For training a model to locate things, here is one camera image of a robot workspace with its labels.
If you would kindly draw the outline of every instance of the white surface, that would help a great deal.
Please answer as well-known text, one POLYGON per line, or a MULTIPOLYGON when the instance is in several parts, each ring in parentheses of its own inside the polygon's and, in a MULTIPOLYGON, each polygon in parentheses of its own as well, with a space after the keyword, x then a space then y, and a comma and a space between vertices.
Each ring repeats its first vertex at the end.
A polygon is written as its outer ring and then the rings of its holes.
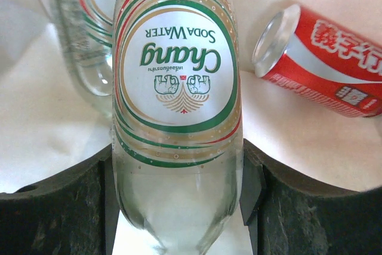
MULTIPOLYGON (((9 27, 3 21, 0 29, 0 192, 14 192, 106 146, 109 127, 76 94, 47 19, 41 22, 43 18, 16 17, 25 10, 43 16, 40 2, 3 1, 23 7, 20 13, 0 11, 1 19, 16 22, 9 27), (34 38, 26 26, 18 35, 21 42, 7 41, 5 28, 12 30, 25 21, 34 28, 34 35, 39 31, 41 35, 34 38)), ((243 69, 250 69, 248 59, 257 37, 268 16, 284 1, 234 0, 243 69)), ((299 1, 382 42, 380 0, 299 1)), ((377 129, 382 131, 382 118, 344 118, 252 73, 243 72, 241 76, 244 133, 255 145, 277 160, 333 185, 357 191, 382 185, 382 135, 377 129)), ((151 254, 145 251, 145 240, 121 217, 114 255, 151 254)), ((238 209, 209 255, 250 255, 250 250, 248 231, 242 226, 238 209)))

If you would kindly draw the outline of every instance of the clear glass bottle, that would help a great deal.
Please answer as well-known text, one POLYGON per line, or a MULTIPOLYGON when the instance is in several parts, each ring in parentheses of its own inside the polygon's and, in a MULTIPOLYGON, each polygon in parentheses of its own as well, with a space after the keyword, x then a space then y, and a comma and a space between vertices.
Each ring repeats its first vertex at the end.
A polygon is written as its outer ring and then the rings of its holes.
POLYGON ((116 2, 116 190, 158 254, 206 254, 238 205, 238 57, 231 0, 116 2))
POLYGON ((116 0, 49 0, 69 72, 79 91, 112 114, 112 22, 116 0))

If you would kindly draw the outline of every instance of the coca-cola can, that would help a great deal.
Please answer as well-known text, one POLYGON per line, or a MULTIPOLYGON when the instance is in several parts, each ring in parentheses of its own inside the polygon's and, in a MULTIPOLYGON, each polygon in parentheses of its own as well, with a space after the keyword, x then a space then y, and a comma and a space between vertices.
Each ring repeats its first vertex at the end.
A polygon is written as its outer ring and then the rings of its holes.
POLYGON ((294 4, 257 42, 255 74, 348 117, 382 113, 382 47, 294 4))

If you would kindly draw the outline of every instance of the can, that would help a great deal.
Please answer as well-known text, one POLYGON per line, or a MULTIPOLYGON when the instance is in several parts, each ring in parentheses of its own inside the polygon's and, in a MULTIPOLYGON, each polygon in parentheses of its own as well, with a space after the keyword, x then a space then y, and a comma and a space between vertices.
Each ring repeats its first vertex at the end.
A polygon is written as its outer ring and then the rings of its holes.
POLYGON ((382 47, 293 4, 257 42, 255 74, 347 117, 382 113, 382 47))

